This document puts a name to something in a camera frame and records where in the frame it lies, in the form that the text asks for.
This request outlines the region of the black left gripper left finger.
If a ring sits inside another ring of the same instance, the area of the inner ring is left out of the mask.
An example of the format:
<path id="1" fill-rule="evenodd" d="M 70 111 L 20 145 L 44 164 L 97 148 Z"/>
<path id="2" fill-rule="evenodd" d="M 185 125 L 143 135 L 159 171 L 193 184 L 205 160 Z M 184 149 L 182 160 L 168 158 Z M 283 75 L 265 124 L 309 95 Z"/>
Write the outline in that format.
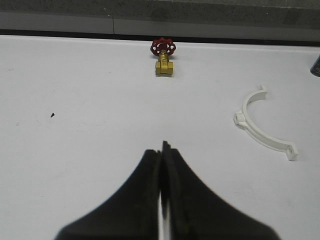
<path id="1" fill-rule="evenodd" d="M 146 150 L 125 183 L 103 204 L 60 230 L 58 240 L 157 240 L 161 154 Z"/>

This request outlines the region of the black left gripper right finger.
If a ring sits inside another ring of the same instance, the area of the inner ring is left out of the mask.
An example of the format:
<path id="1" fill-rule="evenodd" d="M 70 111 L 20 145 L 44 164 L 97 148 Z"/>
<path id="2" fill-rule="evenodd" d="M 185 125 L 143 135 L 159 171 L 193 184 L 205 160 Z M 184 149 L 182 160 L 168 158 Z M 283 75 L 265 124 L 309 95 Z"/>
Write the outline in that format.
<path id="1" fill-rule="evenodd" d="M 266 224 L 234 208 L 192 171 L 167 141 L 161 151 L 162 213 L 171 240 L 278 240 Z"/>

